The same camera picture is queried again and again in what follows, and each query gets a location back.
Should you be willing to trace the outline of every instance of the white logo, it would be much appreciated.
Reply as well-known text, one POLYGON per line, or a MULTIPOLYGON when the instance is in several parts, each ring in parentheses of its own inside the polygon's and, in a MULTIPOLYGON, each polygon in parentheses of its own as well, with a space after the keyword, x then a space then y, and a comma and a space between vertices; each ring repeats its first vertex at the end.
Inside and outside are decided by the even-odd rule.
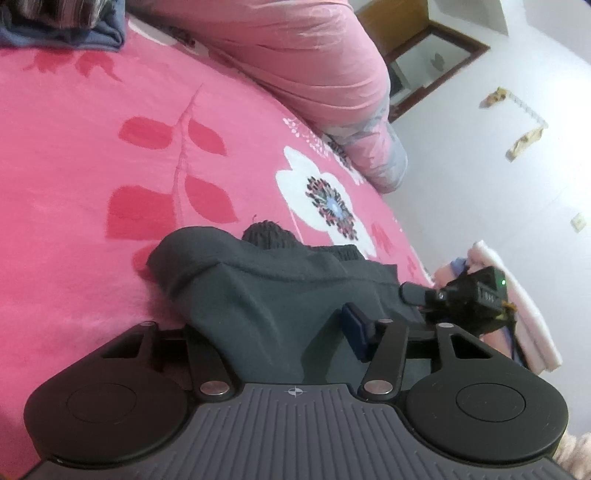
POLYGON ((298 387, 290 388, 289 390, 286 390, 286 392, 289 393, 289 395, 293 395, 294 397, 302 395, 302 393, 306 393, 304 390, 298 387))

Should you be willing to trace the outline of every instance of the striped garment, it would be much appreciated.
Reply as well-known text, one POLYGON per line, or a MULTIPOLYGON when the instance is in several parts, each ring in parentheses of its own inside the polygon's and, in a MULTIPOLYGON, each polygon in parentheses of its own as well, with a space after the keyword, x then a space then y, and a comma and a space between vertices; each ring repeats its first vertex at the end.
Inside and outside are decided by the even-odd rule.
POLYGON ((91 30, 111 0, 13 0, 17 12, 54 28, 91 30))

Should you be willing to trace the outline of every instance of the beige fluffy fabric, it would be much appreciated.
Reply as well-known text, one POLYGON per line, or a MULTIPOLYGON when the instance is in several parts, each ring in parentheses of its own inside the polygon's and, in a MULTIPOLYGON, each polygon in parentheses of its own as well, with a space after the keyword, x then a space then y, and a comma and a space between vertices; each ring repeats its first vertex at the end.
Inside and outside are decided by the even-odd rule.
POLYGON ((577 438, 566 432, 554 461, 577 480, 591 480, 591 433, 577 438))

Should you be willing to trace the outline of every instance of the bed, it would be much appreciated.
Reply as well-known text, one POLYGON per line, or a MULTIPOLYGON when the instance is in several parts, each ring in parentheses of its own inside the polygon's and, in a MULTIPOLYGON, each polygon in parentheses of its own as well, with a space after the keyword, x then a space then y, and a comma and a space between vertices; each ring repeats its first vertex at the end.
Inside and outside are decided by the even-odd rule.
POLYGON ((178 322, 145 267, 177 228, 240 237, 273 220, 428 282, 350 161, 207 47, 130 18, 120 53, 0 50, 0 64, 2 474, 38 460, 22 422, 38 385, 140 321, 178 322))

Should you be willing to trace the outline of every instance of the wall switch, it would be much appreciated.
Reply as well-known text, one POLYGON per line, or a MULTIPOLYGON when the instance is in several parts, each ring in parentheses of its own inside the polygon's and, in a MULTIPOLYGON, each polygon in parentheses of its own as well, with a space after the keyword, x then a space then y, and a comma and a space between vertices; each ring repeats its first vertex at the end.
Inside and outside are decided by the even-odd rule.
POLYGON ((577 215, 570 221, 570 224, 573 226, 574 231, 579 233, 583 228, 587 226, 587 220, 583 216, 582 213, 577 213, 577 215))

